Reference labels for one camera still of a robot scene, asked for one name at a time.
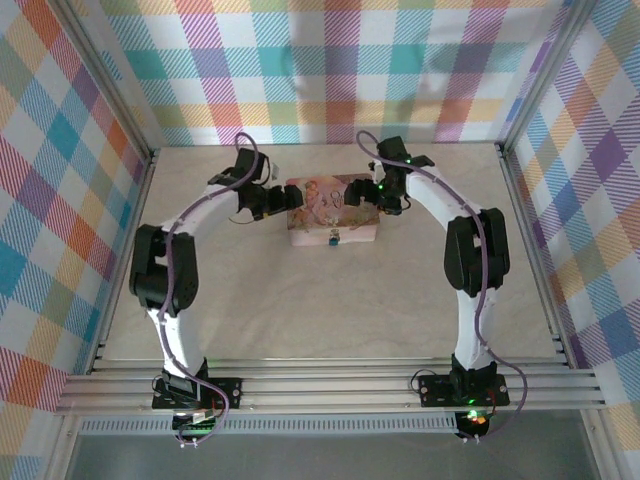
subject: colorful plaid pattern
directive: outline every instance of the colorful plaid pattern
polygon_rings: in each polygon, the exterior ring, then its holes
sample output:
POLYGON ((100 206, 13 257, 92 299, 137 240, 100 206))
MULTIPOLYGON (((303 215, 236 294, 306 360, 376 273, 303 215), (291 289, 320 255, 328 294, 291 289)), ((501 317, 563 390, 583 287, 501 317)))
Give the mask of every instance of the colorful plaid pattern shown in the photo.
POLYGON ((640 478, 640 2, 597 4, 516 153, 561 320, 640 478))
POLYGON ((127 95, 135 108, 178 146, 228 144, 241 129, 259 143, 349 143, 360 127, 495 140, 571 2, 101 0, 99 15, 76 3, 137 80, 120 82, 140 92, 127 95))
POLYGON ((0 479, 30 479, 143 163, 45 0, 0 0, 0 65, 0 479))

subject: black mounting plate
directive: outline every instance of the black mounting plate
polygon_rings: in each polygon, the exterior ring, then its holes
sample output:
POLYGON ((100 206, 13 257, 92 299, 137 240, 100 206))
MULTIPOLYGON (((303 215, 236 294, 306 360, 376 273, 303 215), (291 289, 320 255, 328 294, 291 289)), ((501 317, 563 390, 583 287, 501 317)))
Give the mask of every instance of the black mounting plate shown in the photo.
MULTIPOLYGON (((229 408, 240 408, 240 399, 242 398, 242 379, 235 377, 226 378, 208 378, 207 382, 220 388, 229 398, 229 408)), ((172 398, 170 393, 167 392, 166 385, 162 378, 158 378, 155 383, 155 392, 153 401, 151 402, 151 408, 153 410, 194 410, 193 405, 188 405, 181 402, 176 398, 172 398)), ((224 407, 222 398, 219 395, 213 393, 212 395, 214 407, 216 410, 220 410, 224 407)), ((211 408, 211 405, 203 405, 201 408, 211 408)))
MULTIPOLYGON (((496 375, 494 385, 488 390, 494 393, 497 407, 509 405, 509 392, 504 375, 496 375)), ((449 375, 419 376, 418 392, 422 407, 493 407, 493 400, 486 391, 470 397, 466 402, 456 399, 449 375)))

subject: pink box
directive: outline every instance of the pink box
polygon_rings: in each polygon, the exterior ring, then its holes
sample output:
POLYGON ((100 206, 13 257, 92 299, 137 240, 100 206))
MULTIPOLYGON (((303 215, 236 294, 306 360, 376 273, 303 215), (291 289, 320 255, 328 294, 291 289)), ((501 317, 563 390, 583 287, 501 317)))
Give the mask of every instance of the pink box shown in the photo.
POLYGON ((293 246, 338 245, 372 242, 380 223, 378 209, 362 202, 359 207, 344 204, 344 191, 357 178, 371 178, 366 173, 291 178, 302 192, 304 205, 287 212, 287 228, 293 246))

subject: purple cable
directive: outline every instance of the purple cable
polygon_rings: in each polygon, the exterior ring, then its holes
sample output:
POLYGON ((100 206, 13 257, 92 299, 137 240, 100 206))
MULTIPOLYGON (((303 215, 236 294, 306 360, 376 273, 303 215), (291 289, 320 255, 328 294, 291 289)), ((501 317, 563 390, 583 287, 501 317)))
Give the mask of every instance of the purple cable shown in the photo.
POLYGON ((376 155, 375 153, 371 152, 367 147, 363 145, 362 140, 360 139, 361 135, 368 136, 371 140, 373 140, 373 142, 376 145, 378 144, 378 139, 372 133, 367 132, 366 130, 360 130, 356 134, 356 143, 364 153, 369 155, 371 158, 379 160, 382 163, 386 163, 387 165, 392 165, 394 167, 408 168, 413 172, 418 173, 420 175, 424 175, 431 181, 437 183, 449 195, 451 195, 451 197, 454 198, 462 208, 465 209, 465 211, 471 216, 471 218, 473 218, 473 221, 476 224, 476 227, 478 228, 478 236, 480 237, 480 253, 482 257, 482 286, 480 289, 480 298, 478 299, 478 307, 476 308, 476 313, 474 317, 474 329, 475 329, 476 337, 478 337, 478 340, 480 341, 480 345, 484 347, 487 353, 491 355, 491 357, 496 362, 501 363, 502 365, 515 370, 518 373, 518 375, 520 375, 520 378, 522 378, 522 399, 520 400, 520 403, 516 407, 516 410, 513 416, 510 417, 509 420, 503 423, 496 430, 485 435, 485 438, 491 435, 495 435, 497 432, 499 432, 505 426, 511 423, 520 414, 527 400, 527 393, 529 392, 529 384, 527 383, 527 376, 524 374, 522 369, 517 365, 514 365, 513 363, 508 362, 507 360, 504 360, 503 358, 499 357, 496 353, 494 353, 494 351, 491 349, 491 347, 489 347, 489 344, 480 333, 480 315, 482 314, 482 308, 484 307, 484 302, 487 297, 487 289, 489 285, 489 253, 487 251, 487 238, 484 234, 482 221, 480 220, 480 217, 478 217, 476 212, 474 212, 473 209, 469 205, 467 205, 467 202, 464 200, 464 198, 458 195, 458 193, 452 187, 450 187, 449 184, 447 184, 444 180, 442 180, 441 178, 438 178, 437 176, 435 176, 430 172, 427 172, 421 169, 420 167, 416 167, 415 165, 411 165, 409 163, 404 163, 404 162, 396 162, 393 160, 387 160, 386 158, 382 158, 379 155, 376 155))
MULTIPOLYGON (((251 146, 253 147, 253 151, 254 151, 253 164, 251 165, 251 169, 249 170, 249 172, 247 172, 247 174, 244 177, 242 177, 240 180, 238 180, 237 182, 233 183, 232 185, 229 185, 228 187, 225 187, 225 188, 221 188, 220 190, 216 190, 215 192, 210 193, 209 195, 205 195, 204 197, 201 197, 198 200, 196 200, 195 202, 193 202, 190 206, 188 206, 185 209, 184 212, 182 212, 180 214, 180 216, 173 223, 173 225, 171 225, 171 228, 169 229, 169 232, 167 233, 167 238, 165 239, 166 252, 167 252, 167 273, 168 273, 168 276, 169 276, 169 282, 168 282, 168 286, 167 286, 167 297, 165 298, 164 303, 162 304, 162 307, 160 308, 160 311, 158 312, 158 320, 159 320, 159 323, 160 323, 160 343, 162 344, 162 349, 164 350, 165 354, 167 355, 167 357, 169 358, 171 363, 173 363, 173 366, 177 370, 179 370, 180 373, 182 373, 189 380, 192 380, 192 381, 198 383, 199 385, 216 392, 218 395, 220 395, 220 397, 222 397, 222 400, 223 400, 223 403, 224 403, 224 409, 222 411, 222 415, 220 416, 220 418, 216 419, 216 423, 215 423, 213 429, 208 434, 206 434, 204 437, 202 437, 200 440, 194 440, 193 443, 191 443, 191 445, 193 445, 194 447, 197 447, 202 442, 207 441, 209 438, 211 438, 213 436, 214 433, 216 433, 216 431, 218 431, 220 429, 220 427, 222 426, 222 424, 226 420, 227 415, 229 414, 229 397, 227 397, 227 395, 224 393, 224 391, 222 389, 220 389, 219 387, 217 387, 217 386, 215 386, 215 385, 213 385, 213 384, 211 384, 211 383, 209 383, 209 382, 207 382, 205 380, 202 380, 202 379, 200 379, 200 378, 198 378, 198 377, 196 377, 194 375, 191 375, 189 373, 189 371, 186 369, 186 367, 184 365, 182 365, 176 359, 175 355, 171 351, 171 347, 169 346, 169 339, 167 338, 167 330, 166 330, 166 324, 165 324, 165 315, 167 313, 167 310, 169 309, 169 305, 170 305, 171 300, 173 298, 173 291, 175 289, 175 270, 174 270, 174 266, 173 266, 173 252, 172 252, 172 249, 171 249, 171 242, 173 241, 173 234, 175 233, 175 231, 182 224, 182 222, 184 222, 189 217, 189 215, 195 209, 197 209, 203 203, 208 202, 212 198, 217 197, 218 195, 222 195, 223 193, 229 192, 230 190, 233 190, 234 188, 237 188, 237 187, 241 186, 242 184, 247 182, 252 177, 252 175, 255 173, 256 168, 258 168, 258 158, 259 158, 258 157, 258 146, 256 145, 256 142, 253 140, 253 138, 251 138, 250 135, 248 135, 248 134, 246 134, 244 132, 238 132, 236 134, 236 137, 235 137, 236 151, 240 150, 239 141, 240 141, 240 138, 242 138, 242 137, 244 137, 247 140, 249 140, 249 143, 251 143, 251 146)), ((182 446, 187 445, 187 442, 182 437, 182 430, 178 430, 178 440, 180 441, 182 446)))

